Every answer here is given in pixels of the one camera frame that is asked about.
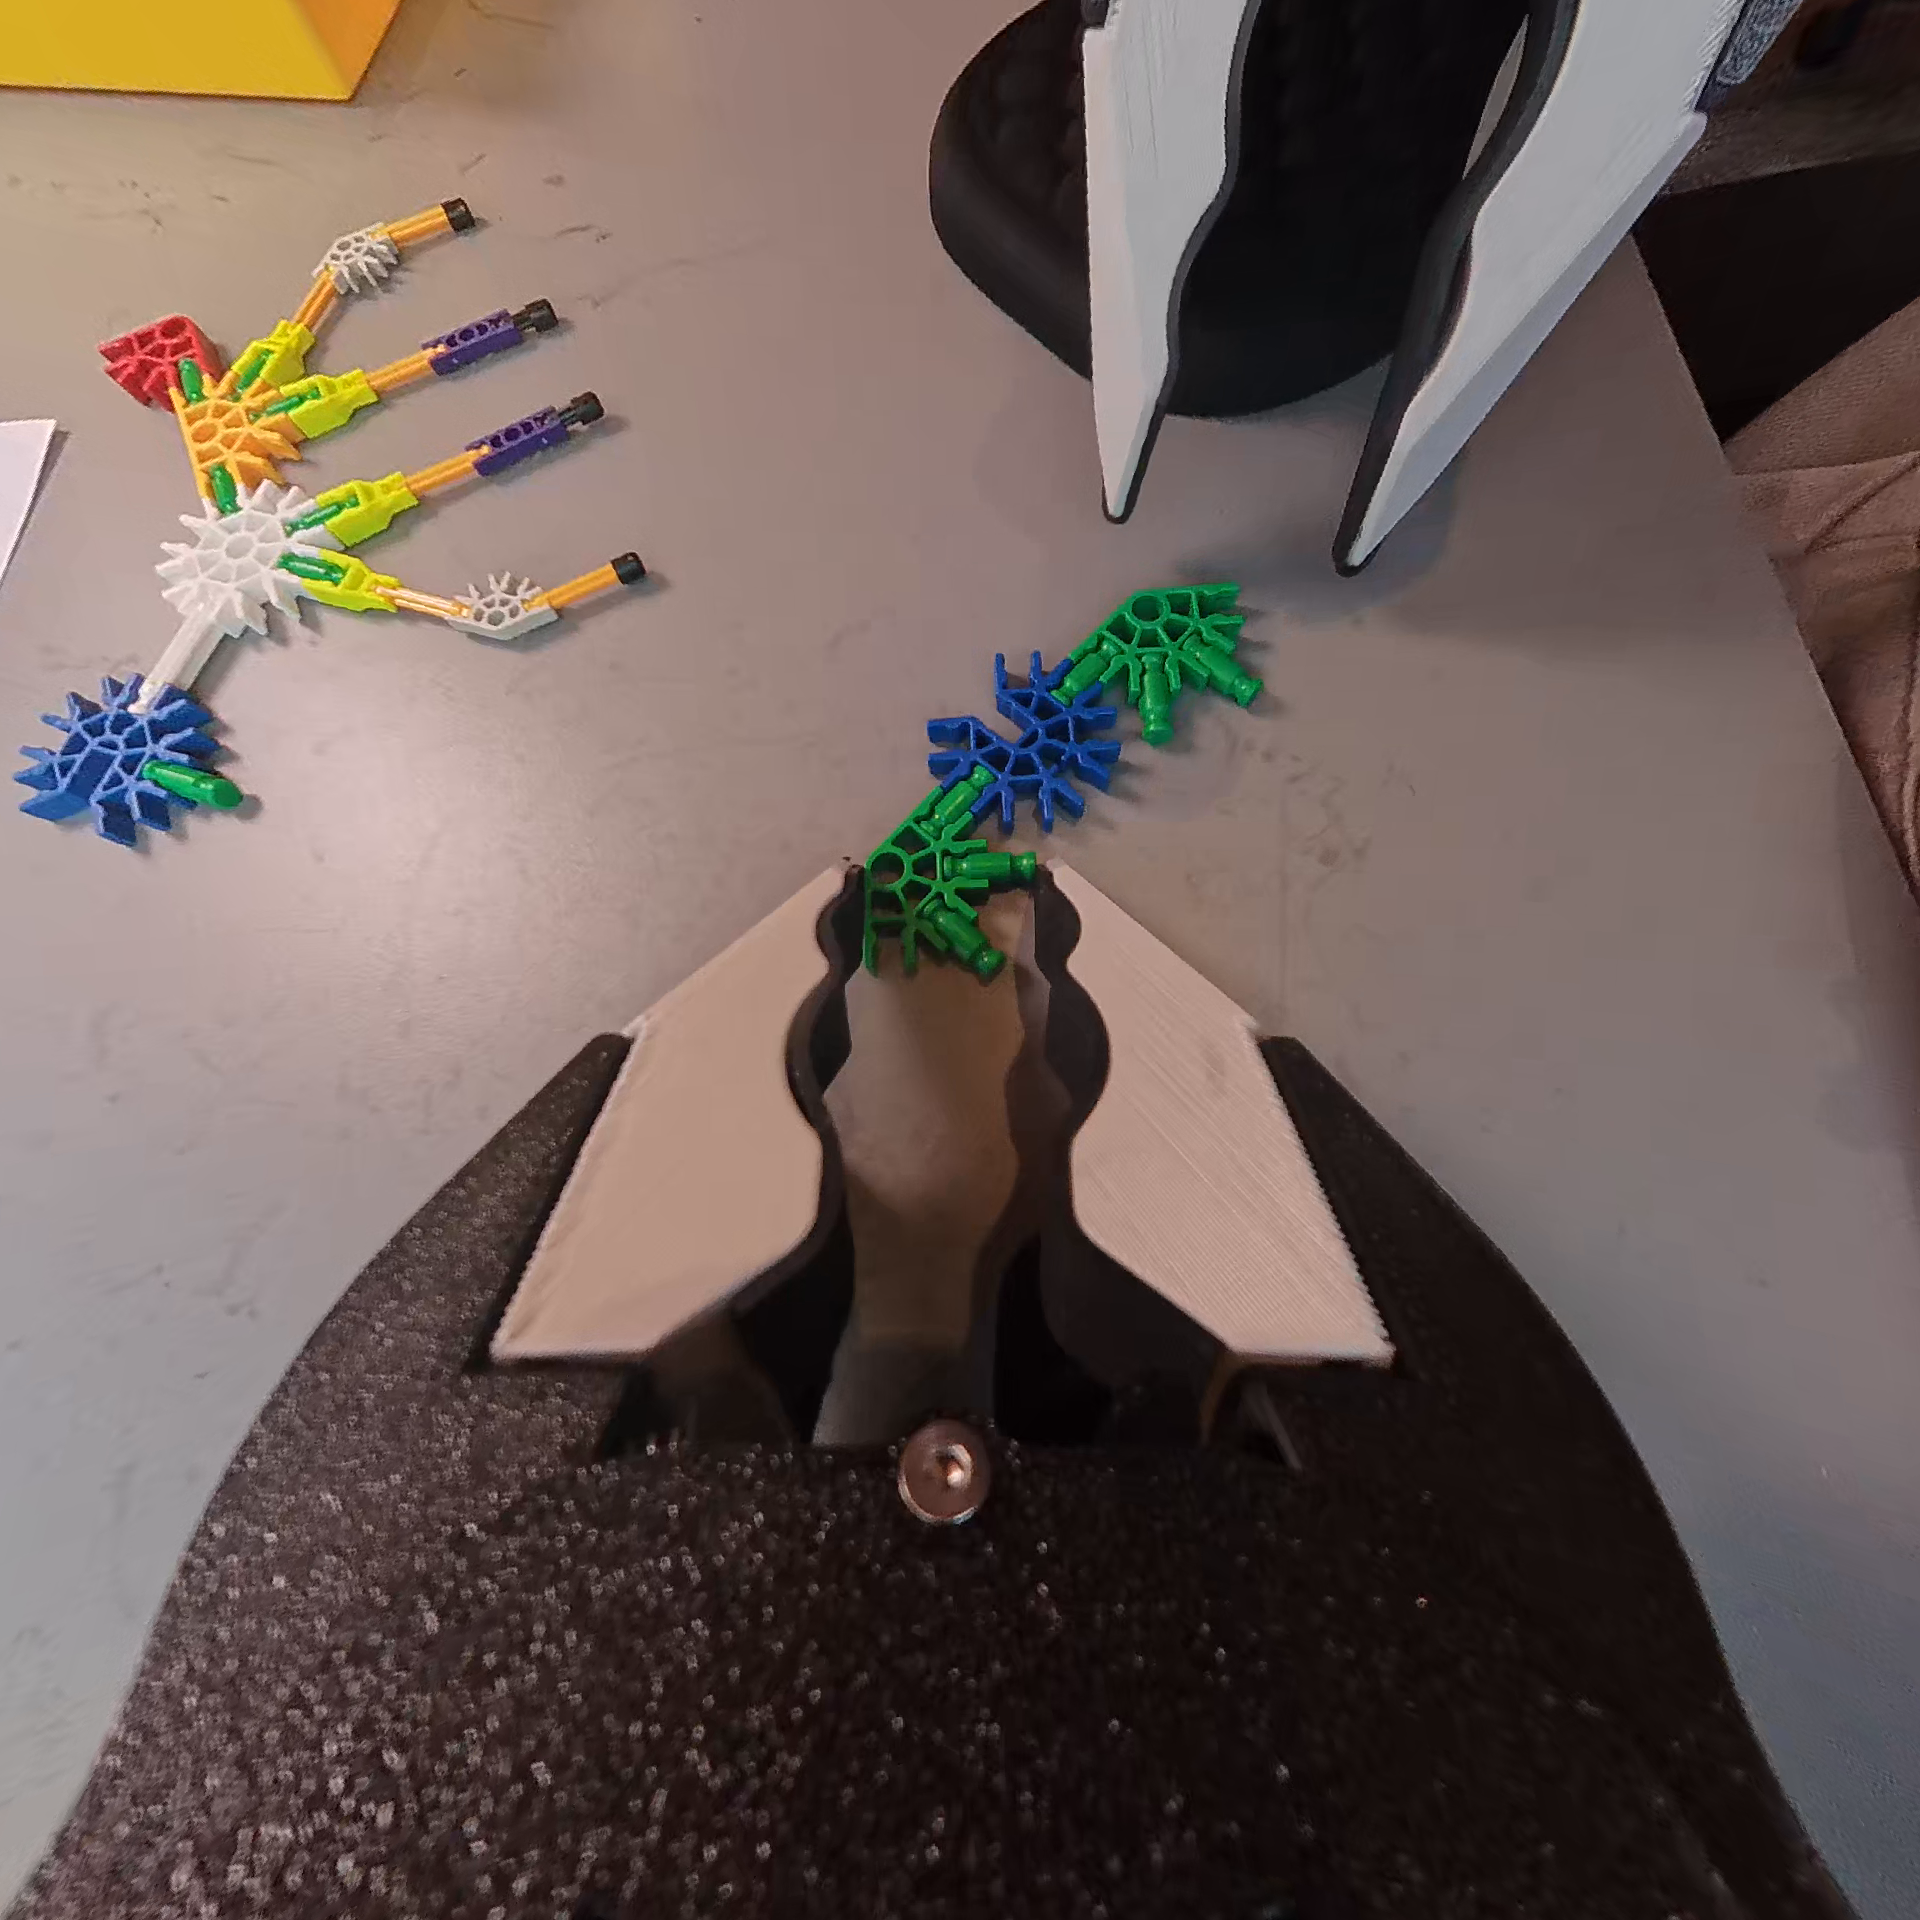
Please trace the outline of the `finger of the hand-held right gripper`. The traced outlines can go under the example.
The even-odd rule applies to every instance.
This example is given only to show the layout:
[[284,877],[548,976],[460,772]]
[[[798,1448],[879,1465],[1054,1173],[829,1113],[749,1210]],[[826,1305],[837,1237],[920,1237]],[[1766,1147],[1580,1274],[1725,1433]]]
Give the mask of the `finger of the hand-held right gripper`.
[[1088,6],[1089,387],[1102,508],[1127,522],[1172,403],[1180,309],[1240,167],[1261,6]]
[[1741,6],[1525,6],[1404,305],[1333,570],[1359,576],[1466,452],[1700,143]]

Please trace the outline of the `multicoloured toy hand assembly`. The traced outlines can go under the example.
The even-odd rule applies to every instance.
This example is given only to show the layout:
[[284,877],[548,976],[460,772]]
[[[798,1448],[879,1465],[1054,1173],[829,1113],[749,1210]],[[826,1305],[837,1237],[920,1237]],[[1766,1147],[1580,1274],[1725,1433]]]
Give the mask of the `multicoloured toy hand assembly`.
[[571,608],[651,581],[630,551],[562,585],[536,585],[498,570],[452,600],[424,596],[376,570],[359,546],[391,536],[397,517],[428,496],[491,484],[608,423],[593,393],[515,416],[424,467],[359,478],[326,492],[301,492],[287,478],[302,448],[344,432],[355,416],[420,381],[448,381],[515,345],[561,331],[548,300],[498,309],[428,334],[418,351],[378,365],[325,376],[309,359],[346,300],[378,294],[420,246],[473,233],[470,202],[448,197],[401,221],[352,227],[325,252],[297,317],[252,338],[231,361],[186,318],[155,318],[100,345],[107,376],[144,404],[165,404],[196,490],[183,540],[162,546],[159,585],[176,614],[149,672],[107,677],[100,696],[69,694],[44,717],[54,743],[28,743],[19,812],[44,823],[89,818],[100,837],[140,852],[174,831],[183,812],[235,812],[246,790],[220,769],[213,711],[196,681],[224,642],[264,639],[277,620],[315,604],[346,614],[405,614],[464,639],[519,642],[555,626]]

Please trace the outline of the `grey desk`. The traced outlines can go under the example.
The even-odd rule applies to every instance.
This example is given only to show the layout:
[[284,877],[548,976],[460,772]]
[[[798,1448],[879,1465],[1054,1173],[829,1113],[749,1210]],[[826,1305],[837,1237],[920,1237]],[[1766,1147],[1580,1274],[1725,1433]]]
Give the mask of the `grey desk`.
[[1359,579],[1372,380],[1172,423],[1100,513],[1088,387],[953,273],[938,108],[1014,6],[410,6],[352,108],[3,91],[3,772],[148,671],[195,503],[100,338],[224,345],[359,226],[473,235],[368,365],[562,331],[319,444],[586,444],[401,519],[420,592],[643,551],[498,654],[310,614],[220,654],[250,815],[144,854],[3,782],[3,1897],[78,1793],[252,1412],[592,1039],[927,790],[927,722],[1135,585],[1237,579],[1261,707],[1185,705],[1049,837],[1321,1063],[1515,1261],[1635,1429],[1784,1785],[1915,1917],[1915,913],[1622,248]]

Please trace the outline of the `yellow divided plastic bin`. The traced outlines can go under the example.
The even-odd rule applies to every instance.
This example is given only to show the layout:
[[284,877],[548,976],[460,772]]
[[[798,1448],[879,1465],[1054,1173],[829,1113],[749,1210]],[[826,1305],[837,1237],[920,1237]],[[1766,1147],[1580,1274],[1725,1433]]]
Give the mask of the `yellow divided plastic bin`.
[[346,104],[397,6],[3,6],[3,87]]

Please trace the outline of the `white toy instruction sheet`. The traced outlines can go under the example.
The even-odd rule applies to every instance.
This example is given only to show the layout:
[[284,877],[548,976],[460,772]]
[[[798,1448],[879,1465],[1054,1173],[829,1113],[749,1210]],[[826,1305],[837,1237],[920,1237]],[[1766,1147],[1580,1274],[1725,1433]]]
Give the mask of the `white toy instruction sheet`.
[[61,437],[54,416],[19,416],[0,424],[0,570],[3,576],[36,513],[54,437]]

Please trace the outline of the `person's beige sweatshirt torso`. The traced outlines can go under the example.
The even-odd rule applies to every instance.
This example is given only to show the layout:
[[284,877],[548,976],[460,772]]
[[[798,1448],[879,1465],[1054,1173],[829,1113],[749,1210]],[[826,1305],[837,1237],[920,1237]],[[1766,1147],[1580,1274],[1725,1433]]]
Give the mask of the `person's beige sweatshirt torso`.
[[1915,309],[1728,437],[1725,457],[1915,887]]

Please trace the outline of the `green and blue toy assembly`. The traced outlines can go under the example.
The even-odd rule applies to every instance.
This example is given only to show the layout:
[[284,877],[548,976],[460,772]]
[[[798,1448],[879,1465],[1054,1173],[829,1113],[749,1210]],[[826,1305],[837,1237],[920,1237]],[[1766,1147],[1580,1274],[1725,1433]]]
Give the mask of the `green and blue toy assembly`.
[[1025,807],[1041,831],[1081,818],[1088,794],[1115,782],[1127,707],[1149,747],[1172,739],[1193,688],[1248,707],[1264,681],[1240,660],[1244,623],[1237,581],[1185,581],[1129,596],[1062,660],[1033,654],[1025,677],[997,656],[997,711],[1012,727],[972,711],[927,724],[934,789],[862,861],[862,970],[879,976],[892,953],[906,976],[938,958],[997,979],[1007,958],[982,905],[1033,887],[1041,857],[993,852],[982,823],[1012,836]]

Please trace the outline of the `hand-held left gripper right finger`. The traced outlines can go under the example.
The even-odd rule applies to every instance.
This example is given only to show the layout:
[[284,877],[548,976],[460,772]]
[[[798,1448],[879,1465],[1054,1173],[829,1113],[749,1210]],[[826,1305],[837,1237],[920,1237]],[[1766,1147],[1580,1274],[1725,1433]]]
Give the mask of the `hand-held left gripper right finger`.
[[1043,871],[1041,972],[1066,1090],[1059,1340],[1108,1372],[1386,1370],[1392,1340],[1254,1017],[1066,861]]

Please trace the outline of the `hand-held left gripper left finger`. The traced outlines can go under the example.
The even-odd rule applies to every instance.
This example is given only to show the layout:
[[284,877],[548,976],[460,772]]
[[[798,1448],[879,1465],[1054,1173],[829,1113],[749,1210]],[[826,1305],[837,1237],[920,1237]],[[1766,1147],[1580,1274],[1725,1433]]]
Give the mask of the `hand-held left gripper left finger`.
[[826,1242],[857,949],[862,873],[835,861],[628,1029],[491,1363],[646,1357]]

